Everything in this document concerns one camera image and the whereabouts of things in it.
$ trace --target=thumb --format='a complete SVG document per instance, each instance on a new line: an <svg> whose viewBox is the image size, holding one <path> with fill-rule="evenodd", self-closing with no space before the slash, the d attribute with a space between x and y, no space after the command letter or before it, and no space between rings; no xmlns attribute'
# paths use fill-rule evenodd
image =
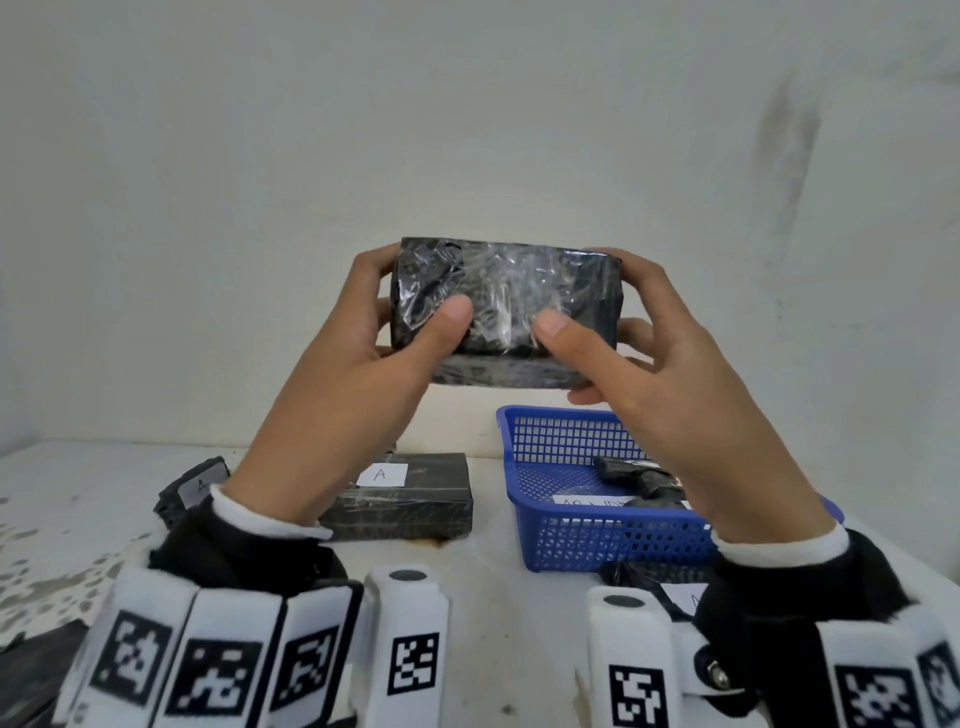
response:
<svg viewBox="0 0 960 728"><path fill-rule="evenodd" d="M451 296L423 325L413 343L394 356L413 362L418 370L429 375L460 346L471 321L473 302L467 296Z"/></svg>
<svg viewBox="0 0 960 728"><path fill-rule="evenodd" d="M591 328L569 316L545 308L534 319L534 334L563 364L592 381L607 398L630 381L638 369Z"/></svg>

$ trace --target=blue plastic basket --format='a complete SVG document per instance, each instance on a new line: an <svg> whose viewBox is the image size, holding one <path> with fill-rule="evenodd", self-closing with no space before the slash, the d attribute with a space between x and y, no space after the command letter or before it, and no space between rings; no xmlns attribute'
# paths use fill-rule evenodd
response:
<svg viewBox="0 0 960 728"><path fill-rule="evenodd" d="M596 571L610 561L703 564L715 546L693 511L560 505L557 494L625 496L601 483L593 456L645 457L612 412L500 407L507 496L516 509L523 563L530 571ZM825 499L838 521L844 516Z"/></svg>

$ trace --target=black dot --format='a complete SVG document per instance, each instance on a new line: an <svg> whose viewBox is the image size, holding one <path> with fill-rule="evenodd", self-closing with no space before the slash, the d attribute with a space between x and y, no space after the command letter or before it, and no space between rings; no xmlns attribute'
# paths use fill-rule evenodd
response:
<svg viewBox="0 0 960 728"><path fill-rule="evenodd" d="M635 596L607 595L603 597L603 600L614 607L628 607L630 609L636 609L637 607L643 606L643 601L641 599L637 599Z"/></svg>
<svg viewBox="0 0 960 728"><path fill-rule="evenodd" d="M390 578L396 581L422 581L426 574L416 569L397 569L390 572Z"/></svg>

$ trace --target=hand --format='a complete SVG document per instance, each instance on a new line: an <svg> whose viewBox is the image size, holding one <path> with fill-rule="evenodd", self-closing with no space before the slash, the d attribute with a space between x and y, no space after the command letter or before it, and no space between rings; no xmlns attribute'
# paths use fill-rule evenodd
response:
<svg viewBox="0 0 960 728"><path fill-rule="evenodd" d="M316 523L337 494L410 424L437 365L473 318L466 296L437 309L402 352L376 346L390 321L380 279L399 244L360 254L224 493L255 513Z"/></svg>
<svg viewBox="0 0 960 728"><path fill-rule="evenodd" d="M731 543L788 543L828 533L834 520L706 329L656 263L624 251L622 277L650 315L622 319L625 358L595 332L543 310L538 340L589 384L573 404L606 401L631 436L684 485L690 505Z"/></svg>

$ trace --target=table surface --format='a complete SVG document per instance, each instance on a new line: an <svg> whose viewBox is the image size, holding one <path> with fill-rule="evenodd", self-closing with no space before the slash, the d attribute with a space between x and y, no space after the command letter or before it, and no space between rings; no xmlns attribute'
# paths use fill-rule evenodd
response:
<svg viewBox="0 0 960 728"><path fill-rule="evenodd" d="M89 621L124 560L163 539L157 493L208 457L233 468L240 449L49 441L0 459L0 645L71 619ZM443 547L409 542L336 545L362 579L380 564L428 564L452 601L443 725L585 728L587 590L592 574L531 573L522 564L499 460L469 460L472 534ZM960 587L855 520L908 589L939 611L960 643ZM688 698L688 725L731 720Z"/></svg>

